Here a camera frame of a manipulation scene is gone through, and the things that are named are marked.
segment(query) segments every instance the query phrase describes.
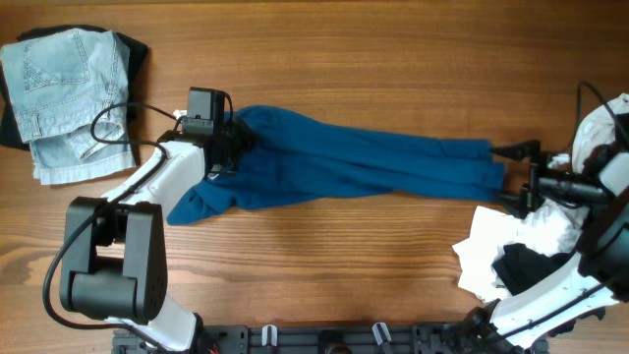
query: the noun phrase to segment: white fabric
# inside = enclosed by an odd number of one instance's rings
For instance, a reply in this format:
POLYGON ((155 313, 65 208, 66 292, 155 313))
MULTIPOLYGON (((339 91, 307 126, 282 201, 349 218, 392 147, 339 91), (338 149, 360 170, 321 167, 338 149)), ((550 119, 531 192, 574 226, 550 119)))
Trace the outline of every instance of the white fabric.
MULTIPOLYGON (((627 113, 629 112, 629 94, 622 93, 608 104, 616 114, 627 113)), ((615 141, 614 132, 613 119, 605 107, 600 106, 588 114, 581 122, 572 145, 572 170, 582 172, 583 163, 590 157, 594 148, 615 141)))
POLYGON ((522 243, 547 256, 570 252, 581 235, 581 226, 587 214, 587 207, 568 209, 545 201, 536 212, 520 220, 477 206, 470 237, 452 246, 463 269, 459 287, 475 293, 484 302, 510 297, 491 267, 504 255, 503 247, 522 243))

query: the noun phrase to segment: black fabric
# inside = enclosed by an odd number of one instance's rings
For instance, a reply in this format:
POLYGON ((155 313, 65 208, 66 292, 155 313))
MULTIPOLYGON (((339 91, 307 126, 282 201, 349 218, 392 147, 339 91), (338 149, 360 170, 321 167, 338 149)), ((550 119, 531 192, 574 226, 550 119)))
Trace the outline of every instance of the black fabric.
MULTIPOLYGON (((512 295, 525 292, 533 285, 542 281, 547 276, 565 265, 571 255, 560 253, 548 257, 528 249, 523 244, 504 246, 504 256, 493 263, 493 268, 498 273, 500 280, 512 295)), ((605 308, 595 309, 581 315, 578 319, 596 316, 599 320, 605 316, 605 308)), ((574 329, 577 320, 571 320, 548 333, 556 336, 574 329)))
MULTIPOLYGON (((18 41, 41 38, 71 29, 91 30, 97 32, 107 31, 107 29, 91 25, 62 25, 44 29, 31 29, 18 35, 18 41)), ((133 96, 131 94, 132 84, 138 74, 138 71, 140 70, 140 67, 142 66, 142 62, 144 61, 146 54, 148 54, 148 46, 122 33, 116 32, 116 35, 118 35, 120 40, 129 47, 129 70, 127 71, 127 79, 129 82, 128 100, 131 102, 133 101, 133 96)), ((20 132, 18 131, 18 125, 13 114, 13 108, 11 107, 8 90, 4 81, 4 74, 2 71, 0 71, 0 74, 2 74, 2 86, 0 86, 0 90, 2 91, 2 98, 6 103, 4 113, 2 114, 2 122, 0 123, 0 145, 9 148, 29 150, 29 145, 22 143, 22 139, 20 138, 20 132)), ((136 119, 136 117, 137 111, 134 108, 128 108, 127 122, 136 119)))

